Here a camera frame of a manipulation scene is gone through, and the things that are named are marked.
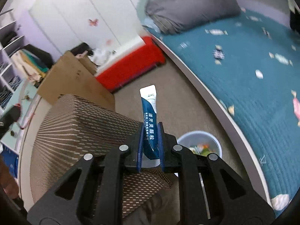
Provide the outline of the blue white sachet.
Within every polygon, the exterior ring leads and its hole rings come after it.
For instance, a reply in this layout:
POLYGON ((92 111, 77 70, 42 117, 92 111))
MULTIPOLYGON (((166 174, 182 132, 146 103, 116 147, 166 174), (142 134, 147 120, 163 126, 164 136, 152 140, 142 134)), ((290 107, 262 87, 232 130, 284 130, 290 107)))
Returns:
POLYGON ((150 160, 159 158, 157 131, 157 91, 154 85, 140 89, 140 97, 144 119, 143 152, 150 160))

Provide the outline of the light blue trash bin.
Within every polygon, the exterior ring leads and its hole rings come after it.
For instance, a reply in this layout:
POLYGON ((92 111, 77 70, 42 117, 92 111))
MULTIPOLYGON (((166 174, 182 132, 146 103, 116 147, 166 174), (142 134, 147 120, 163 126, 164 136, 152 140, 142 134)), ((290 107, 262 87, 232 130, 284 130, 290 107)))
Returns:
POLYGON ((196 155, 207 156, 215 153, 220 158, 223 155, 219 141, 208 132, 195 130, 185 133, 177 139, 177 143, 190 149, 196 155))

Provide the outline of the teal drawer cabinet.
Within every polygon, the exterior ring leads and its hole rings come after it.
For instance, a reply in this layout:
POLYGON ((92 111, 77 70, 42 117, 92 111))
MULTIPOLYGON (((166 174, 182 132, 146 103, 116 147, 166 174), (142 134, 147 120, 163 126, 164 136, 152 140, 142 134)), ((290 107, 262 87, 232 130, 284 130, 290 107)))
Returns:
POLYGON ((1 114, 1 144, 16 154, 20 150, 21 135, 29 121, 36 93, 37 88, 28 80, 23 80, 1 114))

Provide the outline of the hanging clothes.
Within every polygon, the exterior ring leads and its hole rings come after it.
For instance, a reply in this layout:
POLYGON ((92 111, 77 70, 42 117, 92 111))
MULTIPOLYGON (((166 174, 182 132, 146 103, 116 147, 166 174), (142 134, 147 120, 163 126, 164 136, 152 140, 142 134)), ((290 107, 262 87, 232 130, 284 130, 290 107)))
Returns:
POLYGON ((52 56, 31 44, 14 52, 10 59, 23 78, 32 83, 40 83, 54 65, 52 56))

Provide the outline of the polka dot tablecloth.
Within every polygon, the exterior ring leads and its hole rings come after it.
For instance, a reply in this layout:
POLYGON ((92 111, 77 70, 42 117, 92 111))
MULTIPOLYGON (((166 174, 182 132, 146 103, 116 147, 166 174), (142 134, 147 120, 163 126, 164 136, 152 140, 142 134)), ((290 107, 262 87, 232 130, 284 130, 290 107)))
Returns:
MULTIPOLYGON (((37 202, 85 154, 107 154, 139 125, 77 95, 60 97, 46 114, 34 141, 30 167, 33 201, 37 202)), ((139 208, 149 215, 162 212, 168 203, 165 193, 172 187, 169 177, 157 168, 125 175, 123 217, 139 208)))

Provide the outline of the large cardboard box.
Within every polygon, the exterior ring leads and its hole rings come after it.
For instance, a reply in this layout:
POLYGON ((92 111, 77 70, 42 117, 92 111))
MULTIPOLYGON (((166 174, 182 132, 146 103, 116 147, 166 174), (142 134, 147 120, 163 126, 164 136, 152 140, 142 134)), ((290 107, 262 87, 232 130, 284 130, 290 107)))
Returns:
POLYGON ((63 95, 71 94, 106 109, 116 109, 113 94, 70 51, 66 51, 48 71, 37 94, 51 105, 63 95))

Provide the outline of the white cube shelf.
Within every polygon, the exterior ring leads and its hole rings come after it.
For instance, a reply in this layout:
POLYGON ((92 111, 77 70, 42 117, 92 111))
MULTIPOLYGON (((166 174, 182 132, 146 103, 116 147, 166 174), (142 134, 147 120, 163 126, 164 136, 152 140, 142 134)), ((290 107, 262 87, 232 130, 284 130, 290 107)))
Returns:
POLYGON ((22 76, 11 59, 24 45, 24 35, 19 31, 21 25, 13 11, 1 12, 1 112, 4 112, 22 82, 22 76))

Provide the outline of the white plastic bag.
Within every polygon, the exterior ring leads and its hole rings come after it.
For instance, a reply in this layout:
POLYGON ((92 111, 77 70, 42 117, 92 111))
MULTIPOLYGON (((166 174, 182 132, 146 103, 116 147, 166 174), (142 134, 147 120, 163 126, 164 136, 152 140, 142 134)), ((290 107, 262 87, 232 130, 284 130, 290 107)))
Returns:
POLYGON ((91 62, 93 62, 96 66, 100 67, 105 65, 110 58, 115 55, 116 51, 106 50, 106 49, 95 49, 92 51, 92 55, 88 56, 91 62))

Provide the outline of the red storage bench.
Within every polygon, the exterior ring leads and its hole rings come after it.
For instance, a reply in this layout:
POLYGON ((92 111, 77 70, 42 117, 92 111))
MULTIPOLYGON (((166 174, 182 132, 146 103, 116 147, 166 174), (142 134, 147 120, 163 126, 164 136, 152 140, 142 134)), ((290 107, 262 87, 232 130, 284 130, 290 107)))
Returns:
POLYGON ((116 56, 95 74, 108 91, 115 92, 142 74, 166 63, 162 50, 149 36, 138 36, 133 47, 123 56, 116 56))

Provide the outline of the grey folded duvet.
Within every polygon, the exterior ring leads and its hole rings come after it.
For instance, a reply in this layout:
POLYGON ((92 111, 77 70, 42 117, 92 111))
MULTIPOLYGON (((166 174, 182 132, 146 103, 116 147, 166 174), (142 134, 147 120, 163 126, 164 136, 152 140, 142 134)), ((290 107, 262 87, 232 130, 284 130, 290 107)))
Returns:
POLYGON ((237 0, 152 0, 143 26, 163 34, 179 34, 197 26, 240 15, 237 0))

